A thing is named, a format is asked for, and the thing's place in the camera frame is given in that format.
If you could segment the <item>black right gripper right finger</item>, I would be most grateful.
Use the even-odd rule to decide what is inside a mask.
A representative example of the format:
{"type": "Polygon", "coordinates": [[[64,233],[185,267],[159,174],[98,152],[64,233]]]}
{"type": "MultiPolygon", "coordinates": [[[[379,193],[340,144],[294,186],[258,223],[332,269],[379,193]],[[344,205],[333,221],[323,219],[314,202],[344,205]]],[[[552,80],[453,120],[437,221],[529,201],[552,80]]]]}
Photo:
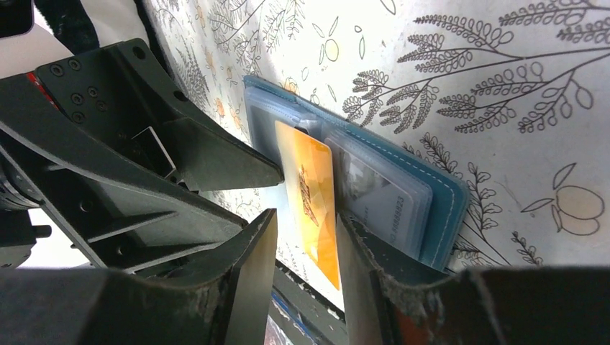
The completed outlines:
{"type": "Polygon", "coordinates": [[[337,214],[350,344],[607,344],[606,267],[432,269],[337,214]]]}

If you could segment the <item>orange credit card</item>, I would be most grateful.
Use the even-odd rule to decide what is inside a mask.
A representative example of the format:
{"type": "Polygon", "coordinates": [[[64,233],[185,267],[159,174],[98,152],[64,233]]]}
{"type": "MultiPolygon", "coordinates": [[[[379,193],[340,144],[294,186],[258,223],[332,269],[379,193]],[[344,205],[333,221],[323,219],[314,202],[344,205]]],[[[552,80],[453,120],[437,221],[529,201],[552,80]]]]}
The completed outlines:
{"type": "Polygon", "coordinates": [[[340,289],[331,149],[295,127],[275,122],[286,194],[301,248],[340,289]]]}

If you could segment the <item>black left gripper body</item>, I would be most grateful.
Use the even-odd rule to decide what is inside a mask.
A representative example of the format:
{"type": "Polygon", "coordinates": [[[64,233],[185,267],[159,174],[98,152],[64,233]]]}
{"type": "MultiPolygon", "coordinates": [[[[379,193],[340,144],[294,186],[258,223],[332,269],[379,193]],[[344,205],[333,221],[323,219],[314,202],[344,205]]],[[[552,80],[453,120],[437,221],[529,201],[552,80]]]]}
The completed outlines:
{"type": "Polygon", "coordinates": [[[32,253],[37,240],[51,235],[48,225],[34,225],[29,210],[45,199],[37,184],[47,163],[41,156],[1,134],[1,268],[15,269],[32,253]]]}

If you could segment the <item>blue leather card holder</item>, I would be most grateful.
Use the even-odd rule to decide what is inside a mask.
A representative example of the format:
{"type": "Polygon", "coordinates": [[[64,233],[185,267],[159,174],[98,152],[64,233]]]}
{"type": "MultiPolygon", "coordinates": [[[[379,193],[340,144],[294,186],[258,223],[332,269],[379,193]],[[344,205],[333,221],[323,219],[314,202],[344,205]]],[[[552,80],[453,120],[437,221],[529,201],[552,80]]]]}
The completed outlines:
{"type": "Polygon", "coordinates": [[[250,137],[256,149],[279,160],[272,129],[276,121],[303,129],[325,143],[332,151],[335,203],[347,211],[340,193],[339,153],[353,153],[413,198],[409,243],[414,253],[406,255],[435,270],[445,268],[470,199],[464,181],[274,83],[247,76],[244,84],[250,137]]]}

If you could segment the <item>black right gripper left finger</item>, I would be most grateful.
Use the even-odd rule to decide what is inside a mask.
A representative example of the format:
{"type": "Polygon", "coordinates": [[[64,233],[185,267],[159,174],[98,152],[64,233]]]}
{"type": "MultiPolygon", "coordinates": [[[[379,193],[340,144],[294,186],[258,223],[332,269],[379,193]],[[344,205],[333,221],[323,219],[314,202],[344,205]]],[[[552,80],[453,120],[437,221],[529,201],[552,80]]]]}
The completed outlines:
{"type": "Polygon", "coordinates": [[[277,212],[184,265],[146,280],[108,269],[1,272],[3,344],[262,344],[277,212]]]}

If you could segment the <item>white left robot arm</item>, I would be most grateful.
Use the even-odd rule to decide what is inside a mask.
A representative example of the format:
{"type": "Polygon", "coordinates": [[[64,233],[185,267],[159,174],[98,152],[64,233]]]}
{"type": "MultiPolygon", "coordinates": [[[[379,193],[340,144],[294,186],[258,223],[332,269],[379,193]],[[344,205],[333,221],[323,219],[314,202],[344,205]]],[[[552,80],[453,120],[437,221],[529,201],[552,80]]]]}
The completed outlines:
{"type": "Polygon", "coordinates": [[[1,266],[51,235],[97,267],[172,276],[275,269],[273,211],[254,221],[205,197],[274,186],[280,169],[204,112],[205,78],[140,38],[79,54],[1,3],[1,266]]]}

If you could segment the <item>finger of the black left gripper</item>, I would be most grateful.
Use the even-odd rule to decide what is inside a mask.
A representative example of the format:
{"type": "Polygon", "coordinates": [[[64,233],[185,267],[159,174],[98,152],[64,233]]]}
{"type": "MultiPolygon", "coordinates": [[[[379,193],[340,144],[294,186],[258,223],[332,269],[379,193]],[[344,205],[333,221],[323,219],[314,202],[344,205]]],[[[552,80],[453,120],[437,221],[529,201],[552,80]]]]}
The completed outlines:
{"type": "Polygon", "coordinates": [[[1,80],[1,134],[47,161],[41,209],[95,265],[138,272],[223,244],[247,225],[97,141],[35,73],[1,80]]]}
{"type": "Polygon", "coordinates": [[[42,65],[35,75],[78,128],[191,190],[261,188],[283,181],[276,163],[199,109],[141,39],[42,65]]]}

